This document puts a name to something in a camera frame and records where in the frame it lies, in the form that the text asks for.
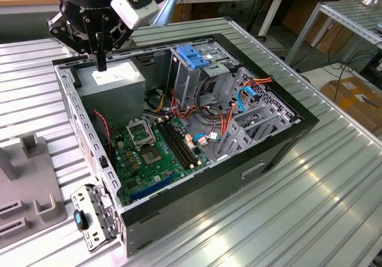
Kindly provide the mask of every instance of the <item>blue drive bay latch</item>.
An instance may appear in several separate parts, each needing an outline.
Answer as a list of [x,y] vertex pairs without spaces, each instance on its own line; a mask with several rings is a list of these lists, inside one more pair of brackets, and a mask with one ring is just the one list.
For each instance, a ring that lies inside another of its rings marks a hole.
[[177,48],[178,53],[185,59],[185,61],[190,64],[192,69],[198,69],[202,67],[209,66],[210,61],[205,60],[200,54],[199,51],[194,49],[191,45],[179,46]]

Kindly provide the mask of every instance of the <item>logo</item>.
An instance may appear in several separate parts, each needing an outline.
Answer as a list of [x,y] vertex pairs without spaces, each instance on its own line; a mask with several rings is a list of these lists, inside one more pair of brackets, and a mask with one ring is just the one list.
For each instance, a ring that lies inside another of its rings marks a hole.
[[110,6],[107,7],[97,7],[97,8],[92,8],[92,7],[79,7],[79,12],[84,13],[86,10],[102,10],[102,9],[111,9]]

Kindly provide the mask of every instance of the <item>gray plastic holder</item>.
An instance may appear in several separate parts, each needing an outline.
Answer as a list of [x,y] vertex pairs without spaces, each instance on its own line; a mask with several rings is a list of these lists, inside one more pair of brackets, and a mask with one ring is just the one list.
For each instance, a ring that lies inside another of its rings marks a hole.
[[0,148],[0,248],[67,217],[44,138]]

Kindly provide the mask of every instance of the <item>blue cable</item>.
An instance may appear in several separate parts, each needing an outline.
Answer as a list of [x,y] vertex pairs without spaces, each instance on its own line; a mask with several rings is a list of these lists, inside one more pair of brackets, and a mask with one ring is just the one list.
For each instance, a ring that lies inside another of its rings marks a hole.
[[193,140],[197,142],[201,137],[204,137],[204,134],[197,134]]
[[255,96],[255,95],[257,95],[257,93],[251,88],[251,87],[244,87],[244,88],[241,88],[240,90],[239,90],[239,94],[238,94],[238,103],[239,103],[239,107],[243,110],[243,112],[245,112],[245,108],[244,108],[244,105],[243,105],[243,103],[241,102],[241,91],[242,90],[245,90],[245,91],[247,91],[251,96]]
[[239,103],[239,107],[243,110],[243,112],[245,112],[244,106],[243,106],[243,104],[242,104],[242,102],[241,102],[241,91],[242,91],[243,89],[244,89],[244,88],[241,88],[241,89],[239,90],[239,94],[238,94],[238,103]]

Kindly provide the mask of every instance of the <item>metal shelf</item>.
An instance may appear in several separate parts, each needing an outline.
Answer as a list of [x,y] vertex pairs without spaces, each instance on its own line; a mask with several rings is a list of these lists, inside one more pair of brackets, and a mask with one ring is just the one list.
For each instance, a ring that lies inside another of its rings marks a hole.
[[323,25],[316,39],[312,42],[312,46],[315,46],[321,40],[332,21],[335,20],[371,44],[382,47],[382,33],[376,29],[377,24],[382,23],[382,9],[366,7],[358,1],[323,2],[318,3],[298,36],[285,59],[287,64],[290,65],[292,63],[307,34],[321,13],[329,16],[330,19]]
[[0,266],[367,266],[382,248],[382,143],[235,22],[147,27],[139,45],[222,33],[320,122],[271,172],[127,259],[114,241],[89,254],[70,194],[91,183],[64,112],[52,40],[0,45],[0,146],[47,139],[69,217],[0,250]]

